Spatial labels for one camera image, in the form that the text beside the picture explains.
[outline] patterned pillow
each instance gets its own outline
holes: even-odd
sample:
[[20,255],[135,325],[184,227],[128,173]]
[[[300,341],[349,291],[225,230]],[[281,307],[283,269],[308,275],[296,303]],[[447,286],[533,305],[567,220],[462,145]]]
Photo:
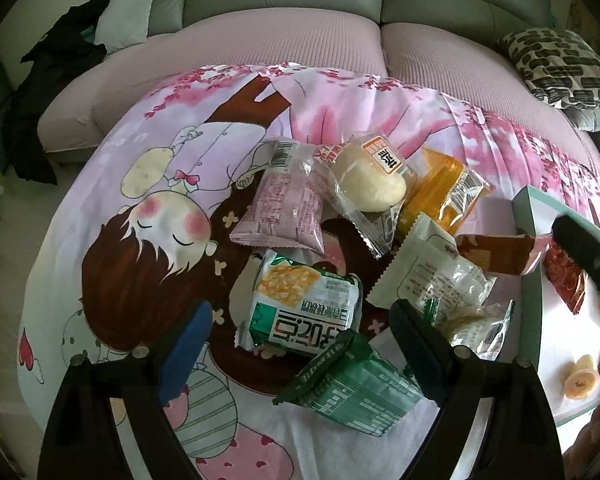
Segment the patterned pillow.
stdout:
[[600,57],[575,32],[528,28],[498,45],[536,99],[556,108],[600,108]]

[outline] black cloth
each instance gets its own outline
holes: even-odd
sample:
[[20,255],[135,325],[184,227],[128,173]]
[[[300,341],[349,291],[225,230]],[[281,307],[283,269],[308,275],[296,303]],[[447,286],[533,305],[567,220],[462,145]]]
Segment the black cloth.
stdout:
[[33,67],[14,92],[4,125],[4,147],[20,178],[57,183],[38,138],[38,120],[72,80],[106,56],[106,47],[85,41],[82,32],[97,25],[108,5],[109,0],[90,0],[71,7],[22,58],[33,61]]

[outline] closed cartoon eye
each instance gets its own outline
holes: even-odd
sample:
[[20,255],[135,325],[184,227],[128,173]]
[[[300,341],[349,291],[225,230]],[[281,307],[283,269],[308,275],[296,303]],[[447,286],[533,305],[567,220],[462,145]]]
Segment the closed cartoon eye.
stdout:
[[186,243],[183,243],[183,242],[181,242],[180,240],[178,240],[178,239],[176,238],[176,235],[171,235],[171,236],[173,236],[173,239],[174,239],[174,240],[176,240],[176,242],[177,242],[177,243],[179,243],[181,246],[184,246],[184,247],[188,247],[188,246],[190,246],[190,245],[193,245],[194,243],[196,243],[196,241],[194,240],[194,241],[192,241],[191,243],[189,243],[189,244],[186,244]]

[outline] white pillow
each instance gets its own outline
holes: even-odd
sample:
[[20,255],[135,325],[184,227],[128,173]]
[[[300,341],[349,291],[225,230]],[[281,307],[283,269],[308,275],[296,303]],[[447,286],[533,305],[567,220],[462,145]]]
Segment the white pillow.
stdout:
[[153,1],[111,0],[98,20],[94,43],[104,44],[108,54],[144,43]]

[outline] pink snack package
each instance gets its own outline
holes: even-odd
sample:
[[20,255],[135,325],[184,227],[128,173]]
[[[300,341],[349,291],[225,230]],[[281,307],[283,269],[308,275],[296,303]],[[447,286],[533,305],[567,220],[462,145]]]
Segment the pink snack package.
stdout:
[[320,146],[285,139],[276,143],[253,203],[229,235],[253,247],[308,248],[324,253],[322,177],[314,155]]

